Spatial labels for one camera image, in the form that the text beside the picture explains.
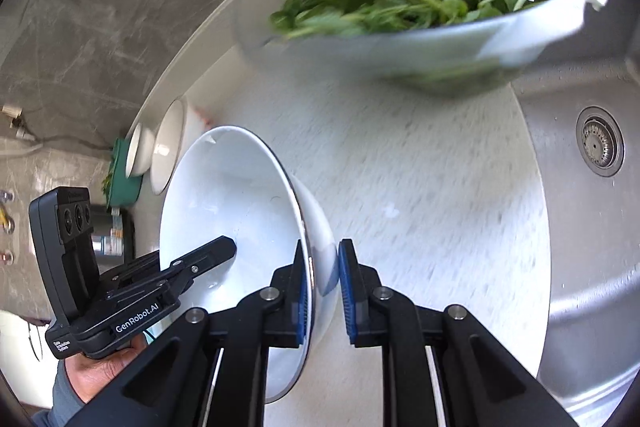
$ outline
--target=bowl rim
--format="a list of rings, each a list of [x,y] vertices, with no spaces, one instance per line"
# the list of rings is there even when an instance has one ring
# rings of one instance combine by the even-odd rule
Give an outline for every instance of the bowl rim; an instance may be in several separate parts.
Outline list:
[[[124,168],[124,175],[129,178],[133,172],[133,165],[136,163],[136,156],[138,155],[138,146],[140,145],[140,138],[142,137],[142,124],[138,122],[136,128],[131,135],[131,142],[129,142],[129,151],[127,151],[127,164]]]
[[[171,167],[171,172],[169,172],[166,180],[158,180],[158,176],[160,176],[160,174],[158,173],[158,162],[154,162],[154,159],[156,158],[156,147],[158,146],[158,140],[161,136],[160,132],[162,131],[162,126],[166,126],[168,124],[167,116],[169,115],[169,111],[172,110],[172,107],[174,107],[174,105],[176,107],[180,107],[180,110],[182,112],[180,115],[180,137],[175,144],[175,154],[174,151],[172,151],[172,156],[174,156],[174,164]],[[182,99],[182,97],[178,97],[169,105],[166,112],[164,113],[164,116],[162,117],[160,125],[158,126],[158,131],[156,132],[156,138],[154,140],[154,149],[151,155],[151,166],[149,167],[149,181],[151,183],[151,190],[156,196],[164,192],[171,179],[174,177],[174,172],[178,165],[178,155],[180,154],[180,147],[182,146],[182,137],[184,136],[184,121],[186,119],[186,114],[187,109],[185,107],[184,100]]]
[[[206,133],[202,134],[192,145],[191,147],[189,147],[189,150],[184,154],[182,159],[187,158],[187,156],[189,155],[189,153],[191,152],[191,150],[194,150],[197,146],[200,145],[201,142],[206,142],[206,141],[210,141],[213,135],[220,135],[221,133],[228,133],[228,132],[234,132],[234,133],[238,133],[243,135],[244,137],[248,137],[251,142],[257,146],[262,153],[264,153],[271,161],[271,164],[273,165],[273,167],[275,168],[280,181],[283,183],[284,188],[286,190],[287,196],[289,198],[289,203],[293,209],[293,213],[294,213],[294,217],[296,219],[296,224],[298,227],[298,232],[300,234],[300,238],[301,238],[301,245],[302,245],[302,255],[303,255],[303,260],[304,260],[304,264],[305,264],[305,274],[306,274],[306,294],[307,294],[307,304],[306,304],[306,316],[307,316],[307,321],[306,321],[306,329],[305,329],[305,336],[304,336],[304,341],[302,344],[302,355],[300,356],[300,361],[298,362],[298,367],[296,368],[293,377],[291,378],[291,380],[289,381],[289,383],[277,394],[275,394],[274,396],[268,397],[267,399],[265,399],[265,403],[273,403],[279,399],[281,399],[282,397],[284,397],[292,388],[293,386],[296,384],[296,382],[298,381],[298,379],[300,378],[300,375],[302,374],[302,370],[305,367],[306,364],[306,360],[308,359],[308,354],[309,354],[309,347],[310,347],[310,340],[311,340],[311,333],[313,330],[313,325],[315,322],[315,308],[316,308],[316,302],[317,302],[317,298],[316,298],[316,279],[314,276],[314,267],[313,267],[313,263],[311,261],[311,257],[310,257],[310,251],[311,251],[311,246],[309,243],[309,238],[307,235],[307,226],[306,226],[306,221],[305,221],[305,217],[303,216],[303,211],[302,211],[302,207],[300,205],[300,198],[298,197],[298,195],[296,194],[296,191],[293,187],[293,184],[291,182],[291,179],[289,177],[289,175],[287,174],[287,171],[285,170],[284,166],[282,165],[282,163],[280,162],[280,160],[278,159],[278,157],[275,155],[275,153],[273,152],[273,150],[271,150],[271,148],[259,137],[257,136],[255,133],[249,131],[248,129],[245,129],[244,127],[240,127],[240,126],[235,126],[235,125],[221,125],[218,127],[214,127],[213,129],[210,129],[209,131],[207,131]],[[178,169],[180,168],[180,165],[178,165],[175,168],[174,174],[175,172],[178,171]],[[169,194],[169,192],[171,191],[171,182],[169,183],[169,188],[167,189],[167,195]],[[161,225],[160,225],[160,229],[162,231],[162,218],[161,218]]]

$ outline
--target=metal screw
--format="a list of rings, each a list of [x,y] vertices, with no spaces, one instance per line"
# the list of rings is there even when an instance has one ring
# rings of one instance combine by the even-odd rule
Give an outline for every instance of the metal screw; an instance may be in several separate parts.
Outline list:
[[[262,288],[260,290],[260,297],[262,297],[266,301],[273,301],[278,298],[280,295],[280,290],[274,288],[273,286],[267,286],[267,288]]]
[[[394,291],[386,286],[378,286],[373,289],[373,296],[381,301],[386,301],[394,296]]]
[[[14,263],[14,254],[11,250],[0,251],[0,264],[11,266]]]
[[[466,308],[459,304],[453,304],[449,306],[449,309],[447,309],[447,313],[453,320],[461,321],[466,317]]]
[[[202,308],[191,308],[184,314],[184,318],[189,324],[197,324],[204,319],[205,315]]]

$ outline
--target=green container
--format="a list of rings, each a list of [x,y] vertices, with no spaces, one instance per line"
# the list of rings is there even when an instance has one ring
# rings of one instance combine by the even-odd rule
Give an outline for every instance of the green container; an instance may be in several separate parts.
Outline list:
[[[107,195],[107,206],[129,206],[138,199],[142,176],[127,178],[127,153],[131,139],[118,138],[113,146],[111,162],[113,163],[113,179]]]

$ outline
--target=gray marble wall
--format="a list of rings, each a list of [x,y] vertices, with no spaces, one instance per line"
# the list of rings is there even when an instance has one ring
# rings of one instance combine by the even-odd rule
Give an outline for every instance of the gray marble wall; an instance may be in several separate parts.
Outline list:
[[[0,104],[40,136],[111,144],[159,75],[222,0],[5,0]],[[0,121],[0,136],[15,136]],[[72,142],[55,147],[97,155]]]

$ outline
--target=gray sleeve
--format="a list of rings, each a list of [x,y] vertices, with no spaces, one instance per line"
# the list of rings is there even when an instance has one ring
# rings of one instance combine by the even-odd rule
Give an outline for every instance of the gray sleeve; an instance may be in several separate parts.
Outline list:
[[[50,411],[40,411],[31,417],[36,427],[63,427],[73,415],[82,409],[84,403],[66,375],[65,361],[58,362],[58,373],[53,384],[53,407]]]

